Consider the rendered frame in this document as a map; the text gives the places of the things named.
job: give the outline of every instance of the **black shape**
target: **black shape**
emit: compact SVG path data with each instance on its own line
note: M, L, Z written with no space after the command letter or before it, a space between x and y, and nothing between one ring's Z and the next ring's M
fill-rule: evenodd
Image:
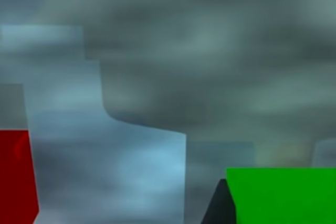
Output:
M236 224L236 206L226 179L221 179L201 224Z

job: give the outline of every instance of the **green box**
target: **green box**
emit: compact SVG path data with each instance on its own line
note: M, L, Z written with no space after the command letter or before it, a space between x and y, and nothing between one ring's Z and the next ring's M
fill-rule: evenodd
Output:
M335 224L336 169L228 168L237 224Z

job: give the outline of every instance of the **green rectangle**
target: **green rectangle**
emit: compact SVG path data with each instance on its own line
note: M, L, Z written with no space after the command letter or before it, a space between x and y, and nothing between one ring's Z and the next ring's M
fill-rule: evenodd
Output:
M336 169L228 168L238 224L335 224Z

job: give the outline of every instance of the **dark red shape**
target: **dark red shape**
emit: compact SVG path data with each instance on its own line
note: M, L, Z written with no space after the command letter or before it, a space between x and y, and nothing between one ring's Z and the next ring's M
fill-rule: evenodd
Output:
M0 223L33 224L39 212L29 133L0 130Z

